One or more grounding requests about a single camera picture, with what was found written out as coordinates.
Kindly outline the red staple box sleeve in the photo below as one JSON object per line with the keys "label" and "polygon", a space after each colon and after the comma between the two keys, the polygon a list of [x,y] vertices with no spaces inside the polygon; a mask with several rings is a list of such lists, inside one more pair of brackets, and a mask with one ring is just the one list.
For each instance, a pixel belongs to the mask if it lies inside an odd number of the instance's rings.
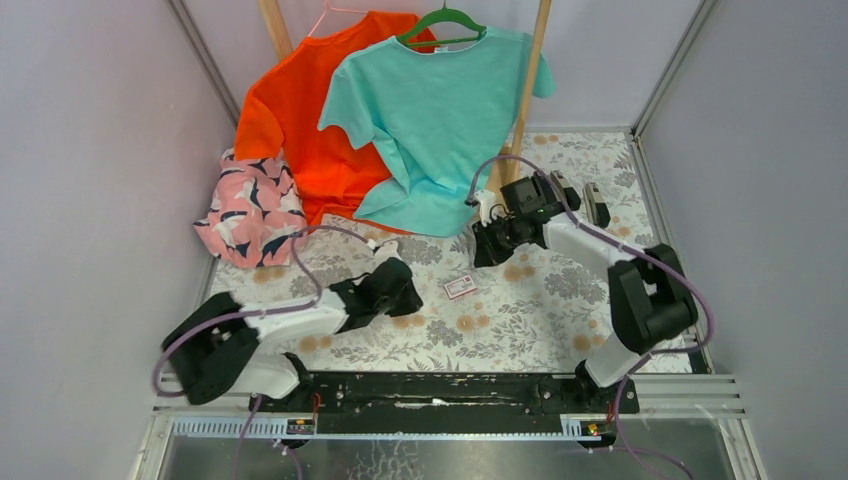
{"label": "red staple box sleeve", "polygon": [[465,275],[443,285],[450,300],[458,299],[477,290],[477,285],[470,275]]}

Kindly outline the beige and black stapler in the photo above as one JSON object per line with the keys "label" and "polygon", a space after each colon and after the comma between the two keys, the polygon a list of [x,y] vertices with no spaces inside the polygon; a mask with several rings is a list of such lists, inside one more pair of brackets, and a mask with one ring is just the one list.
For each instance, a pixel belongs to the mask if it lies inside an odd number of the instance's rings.
{"label": "beige and black stapler", "polygon": [[560,170],[553,170],[550,172],[549,178],[556,186],[557,191],[562,194],[567,207],[571,211],[579,211],[582,205],[581,197],[563,173]]}

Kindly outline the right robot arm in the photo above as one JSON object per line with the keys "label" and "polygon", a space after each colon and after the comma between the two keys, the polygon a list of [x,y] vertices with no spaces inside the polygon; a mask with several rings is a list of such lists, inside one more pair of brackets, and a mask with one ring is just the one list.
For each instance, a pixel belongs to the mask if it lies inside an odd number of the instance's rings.
{"label": "right robot arm", "polygon": [[565,255],[594,272],[608,286],[612,332],[575,370],[575,402],[597,412],[613,398],[612,385],[657,344],[693,326],[698,309],[682,281],[676,252],[659,244],[641,249],[620,243],[574,215],[581,199],[564,176],[536,172],[502,187],[506,213],[495,214],[493,192],[475,191],[466,203],[479,209],[472,226],[473,264],[493,267],[528,244]]}

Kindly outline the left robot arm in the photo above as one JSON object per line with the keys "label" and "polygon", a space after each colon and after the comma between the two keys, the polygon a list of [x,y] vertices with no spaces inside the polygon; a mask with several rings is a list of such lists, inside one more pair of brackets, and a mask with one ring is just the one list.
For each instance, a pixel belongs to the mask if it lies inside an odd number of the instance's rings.
{"label": "left robot arm", "polygon": [[423,306],[410,267],[390,257],[372,271],[323,287],[309,299],[242,304],[228,292],[207,299],[162,342],[157,365],[168,365],[191,405],[227,393],[258,394],[296,411],[309,401],[309,372],[293,354],[275,360],[265,343],[363,329],[377,317],[403,317]]}

